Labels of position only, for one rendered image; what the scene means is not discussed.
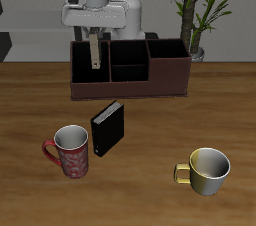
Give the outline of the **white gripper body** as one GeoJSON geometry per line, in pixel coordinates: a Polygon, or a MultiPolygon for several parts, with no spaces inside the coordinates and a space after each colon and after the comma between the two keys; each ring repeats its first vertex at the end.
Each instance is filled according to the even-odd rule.
{"type": "Polygon", "coordinates": [[[66,4],[62,9],[62,23],[69,27],[124,28],[127,10],[127,3],[121,0],[111,0],[99,9],[66,4]]]}

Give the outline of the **yellow book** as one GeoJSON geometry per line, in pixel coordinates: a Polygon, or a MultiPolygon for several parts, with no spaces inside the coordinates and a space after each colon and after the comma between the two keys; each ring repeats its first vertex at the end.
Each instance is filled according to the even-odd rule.
{"type": "Polygon", "coordinates": [[[89,35],[91,64],[93,69],[99,69],[101,63],[100,42],[97,34],[89,35]]]}

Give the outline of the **dark brown desk caddy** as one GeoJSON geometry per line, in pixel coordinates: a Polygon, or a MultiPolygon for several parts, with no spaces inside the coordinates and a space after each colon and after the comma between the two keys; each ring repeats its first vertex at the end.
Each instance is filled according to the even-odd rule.
{"type": "Polygon", "coordinates": [[[187,94],[191,56],[181,39],[104,40],[98,69],[90,44],[70,45],[73,100],[174,97],[187,94]]]}

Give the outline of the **black book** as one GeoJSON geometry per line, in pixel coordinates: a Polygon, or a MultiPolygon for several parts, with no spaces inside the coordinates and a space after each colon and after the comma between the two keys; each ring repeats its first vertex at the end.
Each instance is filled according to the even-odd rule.
{"type": "Polygon", "coordinates": [[[91,119],[94,153],[102,157],[124,137],[124,105],[114,101],[91,119]]]}

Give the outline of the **green pot plant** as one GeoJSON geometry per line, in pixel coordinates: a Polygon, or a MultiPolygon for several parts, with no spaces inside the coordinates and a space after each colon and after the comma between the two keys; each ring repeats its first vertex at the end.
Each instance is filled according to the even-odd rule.
{"type": "Polygon", "coordinates": [[[229,0],[223,0],[216,8],[216,0],[181,0],[176,1],[177,14],[182,18],[180,38],[189,49],[193,62],[202,62],[205,51],[199,46],[204,31],[214,30],[212,23],[218,18],[230,15],[225,11],[229,0]]]}

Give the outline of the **red patterned mug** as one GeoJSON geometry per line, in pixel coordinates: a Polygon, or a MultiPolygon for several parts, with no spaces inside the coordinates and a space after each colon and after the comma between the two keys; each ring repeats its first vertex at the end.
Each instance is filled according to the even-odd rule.
{"type": "Polygon", "coordinates": [[[82,178],[88,172],[88,132],[81,126],[60,128],[53,140],[44,141],[42,151],[70,179],[82,178]]]}

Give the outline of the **yellow and white mug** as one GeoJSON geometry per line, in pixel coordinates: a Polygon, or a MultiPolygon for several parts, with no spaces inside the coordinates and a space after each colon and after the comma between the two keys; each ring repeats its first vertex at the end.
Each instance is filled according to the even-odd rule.
{"type": "Polygon", "coordinates": [[[193,151],[188,164],[176,164],[174,181],[189,184],[203,196],[215,194],[229,174],[231,164],[219,150],[202,147],[193,151]]]}

